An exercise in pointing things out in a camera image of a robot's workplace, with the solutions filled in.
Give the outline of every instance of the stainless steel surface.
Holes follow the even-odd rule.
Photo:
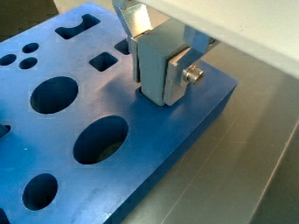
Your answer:
[[[117,14],[130,38],[153,29],[146,5],[138,3],[125,10],[117,5]]]
[[[299,123],[285,147],[251,224],[298,223],[299,220]]]
[[[183,70],[183,79],[194,85],[201,83],[203,75],[205,72],[197,66],[190,66]]]

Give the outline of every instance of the square hole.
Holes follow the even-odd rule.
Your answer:
[[[118,59],[109,53],[103,52],[96,58],[90,61],[90,64],[100,71],[105,72],[110,67],[118,63]]]
[[[117,45],[115,48],[125,54],[129,55],[130,51],[129,51],[129,43],[127,40],[123,39]]]

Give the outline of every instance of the white panel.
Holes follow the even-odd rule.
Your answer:
[[[138,0],[299,79],[298,0]]]

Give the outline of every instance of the oval hole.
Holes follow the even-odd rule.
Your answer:
[[[15,54],[7,54],[2,59],[0,59],[0,66],[10,66],[11,64],[15,63],[16,60],[16,55]]]
[[[38,59],[36,58],[28,58],[28,59],[24,59],[20,63],[20,68],[22,69],[30,69],[32,68],[35,65],[38,64]]]
[[[40,174],[28,183],[23,191],[23,204],[34,210],[42,210],[56,196],[59,184],[56,178],[48,174]]]
[[[64,110],[79,94],[78,82],[70,77],[55,77],[40,84],[32,92],[32,109],[42,114]]]
[[[74,146],[79,163],[92,165],[107,159],[127,139],[127,121],[113,115],[96,120],[80,133]]]
[[[34,53],[39,49],[40,45],[38,43],[31,43],[23,47],[24,53]]]

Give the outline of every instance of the gray surface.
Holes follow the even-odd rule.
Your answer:
[[[238,78],[238,89],[126,224],[250,223],[257,211],[298,121],[299,81],[226,45],[206,60]]]
[[[290,139],[286,154],[270,183],[251,224],[299,221],[299,128]]]

